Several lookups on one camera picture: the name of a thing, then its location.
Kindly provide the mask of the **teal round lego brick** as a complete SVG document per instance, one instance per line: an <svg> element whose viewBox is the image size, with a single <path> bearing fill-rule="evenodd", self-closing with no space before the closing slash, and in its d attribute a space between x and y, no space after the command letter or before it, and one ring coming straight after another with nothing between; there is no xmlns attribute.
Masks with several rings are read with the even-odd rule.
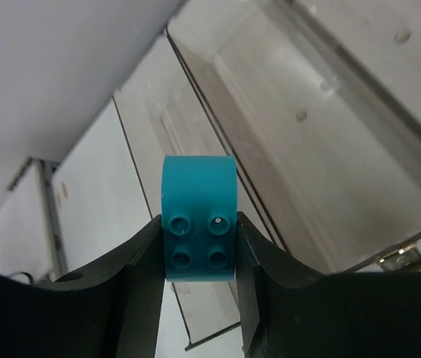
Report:
<svg viewBox="0 0 421 358"><path fill-rule="evenodd" d="M165 157L161 223L169 282L234 279L237 193L234 157Z"/></svg>

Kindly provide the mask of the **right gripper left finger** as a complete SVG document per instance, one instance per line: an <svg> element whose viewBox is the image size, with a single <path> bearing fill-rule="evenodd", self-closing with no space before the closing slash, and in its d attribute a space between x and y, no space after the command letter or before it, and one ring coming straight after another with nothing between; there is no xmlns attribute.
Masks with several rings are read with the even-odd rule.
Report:
<svg viewBox="0 0 421 358"><path fill-rule="evenodd" d="M0 275L0 357L153 357L163 298L160 218L54 282Z"/></svg>

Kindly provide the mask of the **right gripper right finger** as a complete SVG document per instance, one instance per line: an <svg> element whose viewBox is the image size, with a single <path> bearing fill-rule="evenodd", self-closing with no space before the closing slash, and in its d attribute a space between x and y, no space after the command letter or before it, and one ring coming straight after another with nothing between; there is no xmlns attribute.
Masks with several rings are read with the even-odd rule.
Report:
<svg viewBox="0 0 421 358"><path fill-rule="evenodd" d="M421 272L325 275L237 215L247 357L421 357Z"/></svg>

